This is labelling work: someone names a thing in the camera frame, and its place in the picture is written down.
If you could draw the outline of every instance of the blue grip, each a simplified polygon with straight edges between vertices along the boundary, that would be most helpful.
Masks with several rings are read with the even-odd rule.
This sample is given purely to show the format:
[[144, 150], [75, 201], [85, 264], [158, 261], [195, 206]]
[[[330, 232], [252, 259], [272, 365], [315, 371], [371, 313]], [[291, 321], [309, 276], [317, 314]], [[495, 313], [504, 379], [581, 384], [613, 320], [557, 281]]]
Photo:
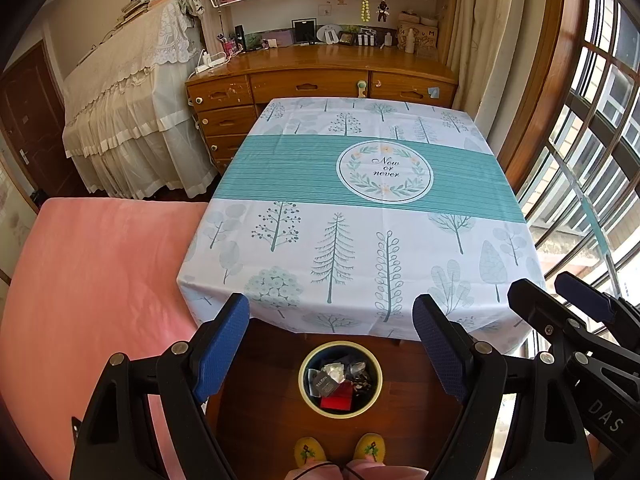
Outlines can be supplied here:
[[249, 325], [249, 301], [242, 294], [232, 295], [216, 319], [210, 323], [215, 324], [221, 316], [223, 319], [208, 346], [194, 349], [194, 354], [198, 354], [198, 361], [193, 395], [200, 403], [216, 394], [225, 380]]
[[456, 397], [458, 402], [463, 404], [468, 393], [465, 384], [466, 371], [464, 361], [434, 318], [434, 314], [437, 316], [439, 313], [443, 318], [444, 314], [433, 303], [430, 296], [428, 296], [428, 299], [433, 303], [437, 312], [432, 312], [426, 302], [419, 303], [420, 298], [424, 298], [424, 296], [419, 296], [415, 300], [412, 313], [416, 332], [420, 336], [420, 340], [429, 355], [431, 364], [436, 370], [444, 391]]
[[609, 298], [568, 272], [556, 276], [556, 292], [573, 303], [591, 319], [599, 322], [613, 321]]

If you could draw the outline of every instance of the circular emblem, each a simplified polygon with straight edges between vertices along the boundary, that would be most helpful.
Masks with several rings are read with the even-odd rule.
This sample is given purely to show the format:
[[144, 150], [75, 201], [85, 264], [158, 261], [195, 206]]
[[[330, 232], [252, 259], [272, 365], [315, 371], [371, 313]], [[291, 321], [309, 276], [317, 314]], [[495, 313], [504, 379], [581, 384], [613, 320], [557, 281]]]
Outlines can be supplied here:
[[413, 202], [433, 185], [433, 170], [422, 155], [385, 140], [347, 148], [338, 157], [336, 171], [348, 189], [373, 202]]

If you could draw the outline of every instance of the pink pants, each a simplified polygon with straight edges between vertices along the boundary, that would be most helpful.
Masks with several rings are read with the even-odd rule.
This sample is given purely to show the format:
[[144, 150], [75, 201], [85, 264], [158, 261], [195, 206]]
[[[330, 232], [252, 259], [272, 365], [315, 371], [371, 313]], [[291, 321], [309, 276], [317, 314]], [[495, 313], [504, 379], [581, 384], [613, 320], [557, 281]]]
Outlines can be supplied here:
[[[294, 469], [287, 473], [284, 480], [293, 480], [306, 469], [318, 464], [313, 460], [307, 462], [302, 469]], [[405, 465], [384, 465], [371, 460], [351, 460], [347, 466], [362, 476], [365, 480], [424, 480], [427, 472], [417, 467]], [[337, 465], [327, 464], [302, 475], [300, 480], [358, 480], [345, 470], [340, 472]]]

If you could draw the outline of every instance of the metal bolt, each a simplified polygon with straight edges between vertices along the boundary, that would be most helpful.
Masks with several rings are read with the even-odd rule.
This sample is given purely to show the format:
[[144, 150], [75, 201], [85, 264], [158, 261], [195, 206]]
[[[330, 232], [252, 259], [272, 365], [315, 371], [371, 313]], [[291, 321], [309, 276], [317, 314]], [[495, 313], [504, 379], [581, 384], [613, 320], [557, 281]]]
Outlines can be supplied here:
[[556, 359], [549, 352], [540, 352], [540, 360], [545, 365], [552, 365]]
[[486, 341], [478, 341], [474, 345], [474, 348], [481, 354], [490, 354], [494, 350], [494, 348]]
[[118, 366], [123, 361], [124, 361], [124, 354], [121, 354], [120, 352], [109, 357], [109, 364], [111, 366]]
[[583, 354], [582, 352], [574, 352], [574, 358], [581, 365], [585, 365], [585, 364], [589, 363], [588, 357], [585, 354]]
[[171, 352], [176, 355], [184, 354], [189, 349], [189, 344], [186, 341], [178, 341], [171, 347]]

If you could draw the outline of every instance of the hanging ornament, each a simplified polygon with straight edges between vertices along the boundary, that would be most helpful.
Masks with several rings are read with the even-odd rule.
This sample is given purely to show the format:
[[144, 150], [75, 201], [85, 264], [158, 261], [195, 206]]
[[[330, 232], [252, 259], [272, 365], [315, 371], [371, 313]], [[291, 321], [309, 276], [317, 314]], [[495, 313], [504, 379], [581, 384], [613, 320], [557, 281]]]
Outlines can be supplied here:
[[369, 12], [369, 0], [362, 0], [362, 8], [360, 10], [360, 19], [367, 23], [371, 19], [371, 13]]
[[381, 0], [378, 6], [378, 21], [383, 21], [386, 23], [386, 17], [389, 15], [389, 6], [386, 4], [385, 0]]

